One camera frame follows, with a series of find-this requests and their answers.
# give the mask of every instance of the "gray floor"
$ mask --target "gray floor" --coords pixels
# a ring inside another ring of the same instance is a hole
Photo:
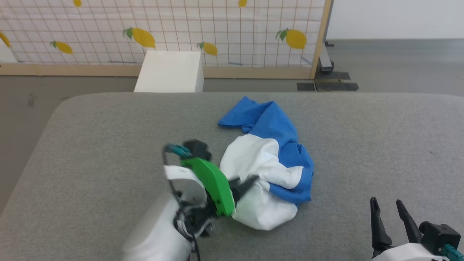
[[[349,72],[359,91],[464,96],[463,41],[334,43],[335,69]],[[297,82],[310,81],[205,79],[204,91],[297,91]],[[133,91],[136,78],[0,76],[0,83],[1,213],[55,108],[86,93]]]

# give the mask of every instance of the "floor stain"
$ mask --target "floor stain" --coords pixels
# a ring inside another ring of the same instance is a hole
[[[29,98],[27,98],[27,106],[29,108],[33,108],[35,106],[35,99],[37,98],[37,95],[33,92],[29,93]]]

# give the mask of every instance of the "gray tabletop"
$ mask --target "gray tabletop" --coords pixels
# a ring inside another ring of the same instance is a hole
[[[65,101],[50,119],[0,217],[0,260],[118,260],[131,229],[168,191],[160,150],[197,138],[219,163],[239,130],[218,120],[243,93],[110,93]],[[464,100],[361,93],[247,93],[275,100],[315,163],[313,201],[256,231],[215,223],[202,260],[368,260],[369,198],[394,244],[407,237],[395,200],[417,223],[464,234]]]

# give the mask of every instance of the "blue fabric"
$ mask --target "blue fabric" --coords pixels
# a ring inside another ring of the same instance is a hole
[[[243,133],[275,139],[279,144],[279,162],[287,168],[303,166],[303,171],[300,182],[293,189],[270,183],[270,192],[297,206],[311,200],[313,161],[306,148],[298,143],[295,126],[277,103],[271,101],[259,104],[245,96],[219,120],[218,125],[242,128]]]

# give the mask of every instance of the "lemon print curtain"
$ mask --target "lemon print curtain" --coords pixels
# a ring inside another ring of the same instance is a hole
[[[325,0],[0,0],[22,63],[142,64],[199,51],[205,66],[311,67]]]

